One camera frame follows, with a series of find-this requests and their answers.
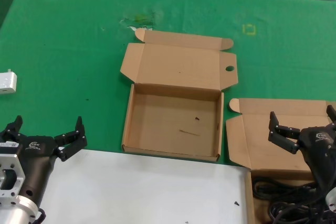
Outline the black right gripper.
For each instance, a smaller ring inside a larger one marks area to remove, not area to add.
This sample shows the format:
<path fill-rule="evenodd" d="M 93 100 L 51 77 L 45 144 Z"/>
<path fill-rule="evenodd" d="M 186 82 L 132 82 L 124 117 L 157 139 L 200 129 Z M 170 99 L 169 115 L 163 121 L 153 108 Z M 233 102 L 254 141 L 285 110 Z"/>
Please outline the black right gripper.
<path fill-rule="evenodd" d="M 296 154 L 300 148 L 317 184 L 322 191 L 329 192 L 335 182 L 335 158 L 331 150 L 335 148 L 336 111 L 332 105 L 328 105 L 326 112 L 331 120 L 329 125 L 300 131 L 279 125 L 275 112 L 271 111 L 268 141 L 291 154 Z"/>

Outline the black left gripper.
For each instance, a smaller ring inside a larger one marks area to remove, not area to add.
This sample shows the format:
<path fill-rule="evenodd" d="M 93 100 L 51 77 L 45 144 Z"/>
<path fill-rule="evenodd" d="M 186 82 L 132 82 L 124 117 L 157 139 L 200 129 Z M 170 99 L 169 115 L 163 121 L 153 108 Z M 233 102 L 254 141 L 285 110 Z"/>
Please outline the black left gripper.
<path fill-rule="evenodd" d="M 19 130 L 22 124 L 23 119 L 18 115 L 14 122 L 8 123 L 1 131 L 0 139 L 1 143 L 10 141 L 19 144 L 18 158 L 25 175 L 19 195 L 28 198 L 39 207 L 57 156 L 65 162 L 87 146 L 85 126 L 82 117 L 79 116 L 74 131 L 53 138 L 20 136 Z"/>

